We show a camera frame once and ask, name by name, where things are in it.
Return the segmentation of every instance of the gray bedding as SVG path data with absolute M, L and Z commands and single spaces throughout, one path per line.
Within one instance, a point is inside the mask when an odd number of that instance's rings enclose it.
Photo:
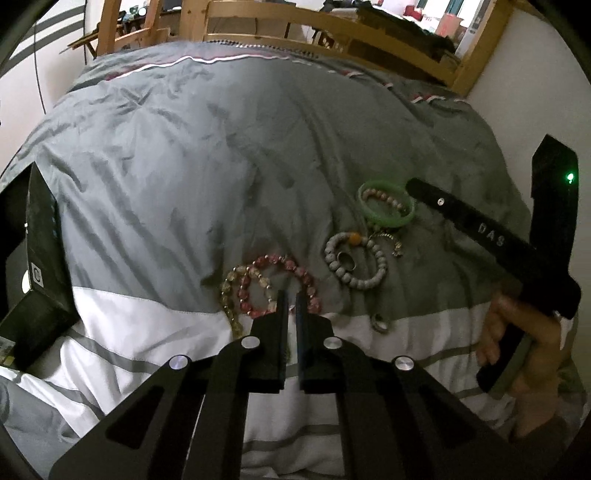
M 512 400 L 474 379 L 473 346 L 505 276 L 482 248 L 419 205 L 375 291 L 349 291 L 322 257 L 334 233 L 366 231 L 355 193 L 370 179 L 421 177 L 526 237 L 491 130 L 451 92 L 286 51 L 169 43 L 87 67 L 0 189 L 32 161 L 60 205 L 81 317 L 28 372 L 0 371 L 0 418 L 26 455 L 39 442 L 46 454 L 27 456 L 44 476 L 168 358 L 229 342 L 219 283 L 270 253 L 314 275 L 339 336 L 376 358 L 413 356 L 493 428 L 510 418 Z M 371 276 L 371 257 L 354 255 Z M 293 296 L 295 281 L 269 274 Z M 389 334 L 370 328 L 374 313 Z M 302 395 L 288 373 L 282 394 L 251 396 L 244 475 L 339 478 L 334 399 Z

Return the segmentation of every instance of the label sticker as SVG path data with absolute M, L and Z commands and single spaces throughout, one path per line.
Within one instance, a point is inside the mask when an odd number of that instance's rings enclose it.
M 12 340 L 9 340 L 4 337 L 0 337 L 0 364 L 5 363 L 5 360 L 12 353 L 14 346 L 15 346 L 15 343 Z
M 31 269 L 33 270 L 33 281 L 39 285 L 40 287 L 43 286 L 43 275 L 41 275 L 41 269 L 36 266 L 33 262 L 31 262 Z

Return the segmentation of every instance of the wall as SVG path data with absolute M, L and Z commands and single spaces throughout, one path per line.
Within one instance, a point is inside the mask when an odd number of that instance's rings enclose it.
M 84 5 L 84 0 L 56 3 L 39 20 L 37 34 L 31 29 L 0 73 L 0 171 L 43 118 L 41 98 L 49 111 L 82 71 L 83 50 L 62 51 L 83 35 Z
M 591 85 L 554 28 L 516 11 L 469 95 L 501 146 L 528 206 L 531 157 L 546 133 L 579 156 L 579 217 L 571 275 L 583 289 L 574 360 L 591 388 Z

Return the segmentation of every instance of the orange bead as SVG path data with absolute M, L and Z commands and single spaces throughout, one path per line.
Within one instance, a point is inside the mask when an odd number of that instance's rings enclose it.
M 356 247 L 361 244 L 361 235 L 357 232 L 351 232 L 349 234 L 349 245 Z

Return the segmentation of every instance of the green bangle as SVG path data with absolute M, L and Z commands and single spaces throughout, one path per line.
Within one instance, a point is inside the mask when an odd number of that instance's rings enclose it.
M 380 190 L 388 196 L 396 197 L 395 200 L 406 207 L 407 214 L 403 215 L 398 209 L 392 209 L 391 215 L 383 215 L 375 212 L 363 199 L 363 193 L 368 189 Z M 414 217 L 414 200 L 402 187 L 386 180 L 370 180 L 365 182 L 357 190 L 357 200 L 364 217 L 378 226 L 385 228 L 400 228 L 410 222 Z

